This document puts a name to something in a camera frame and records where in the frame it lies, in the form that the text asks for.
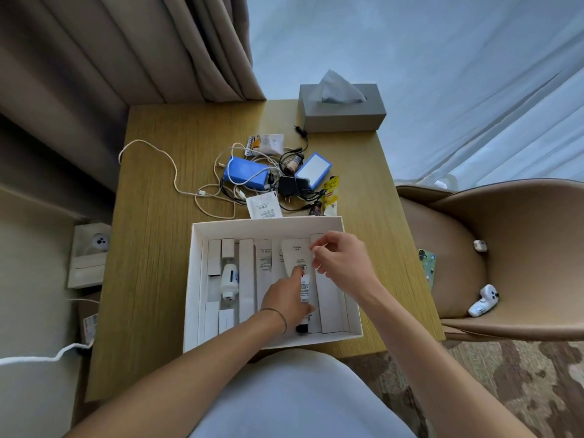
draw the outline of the bracelet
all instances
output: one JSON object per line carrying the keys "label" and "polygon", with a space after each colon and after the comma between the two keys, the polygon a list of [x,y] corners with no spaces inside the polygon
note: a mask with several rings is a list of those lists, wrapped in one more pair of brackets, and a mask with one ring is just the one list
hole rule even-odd
{"label": "bracelet", "polygon": [[278,315],[280,315],[282,317],[282,321],[284,321],[284,326],[286,327],[284,329],[284,332],[282,333],[282,335],[284,335],[287,331],[288,331],[288,323],[286,322],[286,318],[284,318],[284,315],[282,315],[282,312],[280,312],[278,309],[273,309],[271,307],[265,307],[263,309],[259,309],[259,311],[274,311],[276,313],[278,313]]}

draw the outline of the beige chair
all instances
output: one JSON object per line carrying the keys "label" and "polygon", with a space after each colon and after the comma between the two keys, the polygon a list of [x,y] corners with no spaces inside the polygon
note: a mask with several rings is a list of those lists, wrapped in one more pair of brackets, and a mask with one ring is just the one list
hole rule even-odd
{"label": "beige chair", "polygon": [[[448,339],[584,340],[584,183],[397,190],[416,247],[436,254],[432,295]],[[499,304],[471,318],[486,284]]]}

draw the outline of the carpet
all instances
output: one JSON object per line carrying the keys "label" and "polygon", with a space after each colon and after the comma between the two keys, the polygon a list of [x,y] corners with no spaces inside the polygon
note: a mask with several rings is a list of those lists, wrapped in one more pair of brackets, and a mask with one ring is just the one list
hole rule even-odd
{"label": "carpet", "polygon": [[[538,438],[584,437],[584,342],[446,341],[449,353]],[[436,437],[388,353],[343,360],[419,438]]]}

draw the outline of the wooden desk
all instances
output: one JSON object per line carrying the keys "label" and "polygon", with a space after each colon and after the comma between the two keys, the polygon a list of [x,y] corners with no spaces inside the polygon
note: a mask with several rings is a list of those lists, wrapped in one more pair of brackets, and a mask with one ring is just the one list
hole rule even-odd
{"label": "wooden desk", "polygon": [[[214,183],[219,151],[253,134],[284,133],[288,147],[303,140],[293,129],[296,100],[136,106],[126,142],[149,141],[175,160],[179,188],[196,191]],[[375,132],[310,134],[308,153],[318,151],[340,174],[339,213],[345,229],[369,249],[381,282],[439,340],[444,339],[432,297],[385,156]],[[86,399],[109,398],[182,352],[191,224],[211,218],[193,198],[172,187],[169,159],[142,143],[124,153],[107,257],[99,328]],[[229,203],[201,198],[216,215]],[[238,207],[237,218],[248,218]],[[361,311],[361,339],[312,347],[335,357],[385,350]]]}

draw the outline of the hand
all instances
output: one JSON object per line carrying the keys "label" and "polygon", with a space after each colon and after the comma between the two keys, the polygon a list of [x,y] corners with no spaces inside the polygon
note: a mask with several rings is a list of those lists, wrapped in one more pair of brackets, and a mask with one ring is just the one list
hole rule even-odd
{"label": "hand", "polygon": [[314,312],[312,304],[300,301],[302,275],[302,267],[296,266],[290,278],[281,278],[270,286],[262,301],[261,309],[271,308],[280,312],[286,319],[288,329],[294,329],[306,315]]}
{"label": "hand", "polygon": [[365,243],[352,234],[329,231],[310,245],[312,266],[357,302],[361,294],[379,283]]}

